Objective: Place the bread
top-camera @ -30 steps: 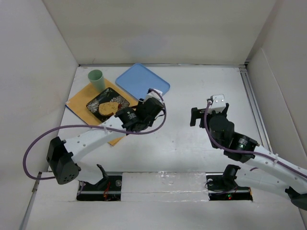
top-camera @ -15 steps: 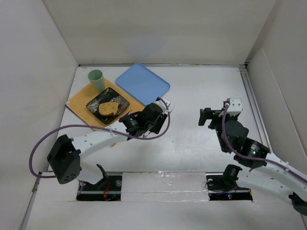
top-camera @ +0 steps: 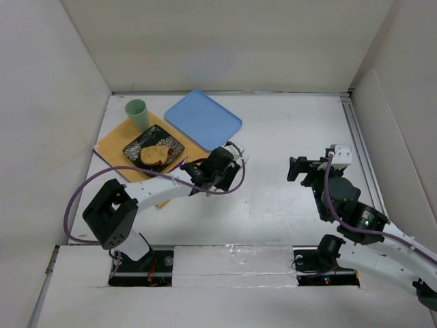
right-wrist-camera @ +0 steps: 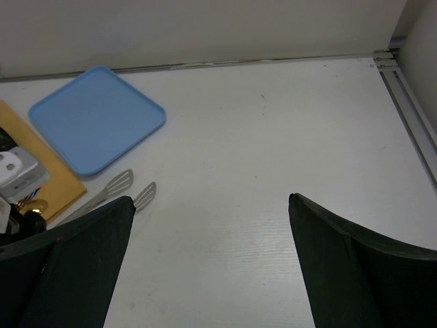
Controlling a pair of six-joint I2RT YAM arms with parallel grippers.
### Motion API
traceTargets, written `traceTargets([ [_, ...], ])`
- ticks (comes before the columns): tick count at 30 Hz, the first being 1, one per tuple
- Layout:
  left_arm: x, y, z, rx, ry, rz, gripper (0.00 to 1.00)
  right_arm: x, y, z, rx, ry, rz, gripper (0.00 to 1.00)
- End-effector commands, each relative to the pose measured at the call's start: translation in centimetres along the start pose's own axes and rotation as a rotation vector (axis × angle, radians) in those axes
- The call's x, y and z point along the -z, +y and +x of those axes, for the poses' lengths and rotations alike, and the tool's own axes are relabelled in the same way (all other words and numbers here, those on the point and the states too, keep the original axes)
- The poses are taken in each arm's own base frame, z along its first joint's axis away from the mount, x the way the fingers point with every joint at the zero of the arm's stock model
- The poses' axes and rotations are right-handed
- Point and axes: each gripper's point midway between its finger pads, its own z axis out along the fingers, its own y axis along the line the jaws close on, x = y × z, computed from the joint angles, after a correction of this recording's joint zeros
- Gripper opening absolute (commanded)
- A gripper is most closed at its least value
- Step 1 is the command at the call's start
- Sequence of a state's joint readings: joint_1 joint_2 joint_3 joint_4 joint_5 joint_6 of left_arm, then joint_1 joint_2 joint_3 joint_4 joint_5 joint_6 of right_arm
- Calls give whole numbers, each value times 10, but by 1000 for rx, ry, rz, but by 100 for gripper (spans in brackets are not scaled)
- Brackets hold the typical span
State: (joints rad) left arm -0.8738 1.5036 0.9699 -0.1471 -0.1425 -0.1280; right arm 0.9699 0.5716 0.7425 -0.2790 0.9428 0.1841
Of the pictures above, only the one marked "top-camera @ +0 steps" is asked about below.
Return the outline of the metal tongs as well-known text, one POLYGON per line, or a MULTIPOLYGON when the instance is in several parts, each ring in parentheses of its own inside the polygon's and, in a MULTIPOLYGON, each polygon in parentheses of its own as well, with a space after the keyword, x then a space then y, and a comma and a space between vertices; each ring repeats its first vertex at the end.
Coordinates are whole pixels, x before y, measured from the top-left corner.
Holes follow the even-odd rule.
POLYGON ((193 185, 192 191, 190 195, 195 195, 198 193, 203 193, 205 195, 229 195, 235 191, 237 191, 244 183, 246 178, 246 160, 241 159, 240 161, 236 161, 237 164, 241 166, 239 172, 237 173, 229 191, 222 191, 217 189, 216 187, 211 187, 210 189, 204 189, 200 186, 202 182, 202 173, 199 169, 200 164, 207 158, 199 159, 194 162, 188 163, 185 165, 185 171, 189 173, 191 177, 191 182, 193 185))

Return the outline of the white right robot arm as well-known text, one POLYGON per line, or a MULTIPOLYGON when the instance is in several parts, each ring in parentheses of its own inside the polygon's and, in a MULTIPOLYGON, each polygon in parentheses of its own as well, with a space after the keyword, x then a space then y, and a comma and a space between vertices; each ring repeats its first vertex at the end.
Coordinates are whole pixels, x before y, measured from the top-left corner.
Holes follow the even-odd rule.
POLYGON ((349 145, 331 145, 318 160, 290 158, 287 181, 304 174, 319 218, 337 224, 310 256, 294 255, 305 280, 327 285, 337 269, 362 271, 403 288, 436 310, 436 253, 403 233, 379 210, 360 202, 361 190, 344 177, 352 162, 349 145))

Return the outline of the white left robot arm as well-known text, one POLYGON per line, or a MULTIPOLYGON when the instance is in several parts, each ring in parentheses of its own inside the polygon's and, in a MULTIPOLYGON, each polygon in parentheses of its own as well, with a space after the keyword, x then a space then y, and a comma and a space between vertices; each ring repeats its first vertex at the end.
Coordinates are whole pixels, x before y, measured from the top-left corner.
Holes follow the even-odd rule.
POLYGON ((106 181, 83 211, 83 219, 105 250, 114 250, 123 263, 146 267, 154 250, 133 229, 136 216, 163 202, 198 193, 226 195, 238 172, 245 171, 243 151, 232 143, 214 149, 207 158, 185 163, 169 174, 141 182, 106 181))

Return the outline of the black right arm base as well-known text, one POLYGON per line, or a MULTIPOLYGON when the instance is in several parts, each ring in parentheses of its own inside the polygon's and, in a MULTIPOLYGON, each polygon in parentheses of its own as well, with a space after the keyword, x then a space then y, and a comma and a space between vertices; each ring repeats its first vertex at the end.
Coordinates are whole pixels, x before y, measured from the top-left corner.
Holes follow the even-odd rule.
POLYGON ((345 241, 326 234, 319 245, 293 248, 291 267, 296 272, 297 285, 305 286, 360 286, 357 272, 338 264, 340 249, 345 241))

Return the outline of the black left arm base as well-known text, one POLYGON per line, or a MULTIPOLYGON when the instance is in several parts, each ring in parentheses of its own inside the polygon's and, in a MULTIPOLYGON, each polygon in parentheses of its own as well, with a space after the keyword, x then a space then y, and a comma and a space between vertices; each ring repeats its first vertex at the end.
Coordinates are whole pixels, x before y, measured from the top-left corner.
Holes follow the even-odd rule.
POLYGON ((113 260, 108 284, 112 287, 171 287, 174 250, 154 249, 145 260, 132 261, 126 254, 110 251, 113 260))

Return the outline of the toasted bread slice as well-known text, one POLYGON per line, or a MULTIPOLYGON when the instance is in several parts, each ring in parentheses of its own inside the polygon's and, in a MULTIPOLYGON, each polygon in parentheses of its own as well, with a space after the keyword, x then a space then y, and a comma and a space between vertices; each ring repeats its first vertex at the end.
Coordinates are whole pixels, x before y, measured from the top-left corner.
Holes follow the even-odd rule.
POLYGON ((166 145, 148 146, 141 149, 140 161, 144 165, 159 166, 167 163, 170 147, 166 145))

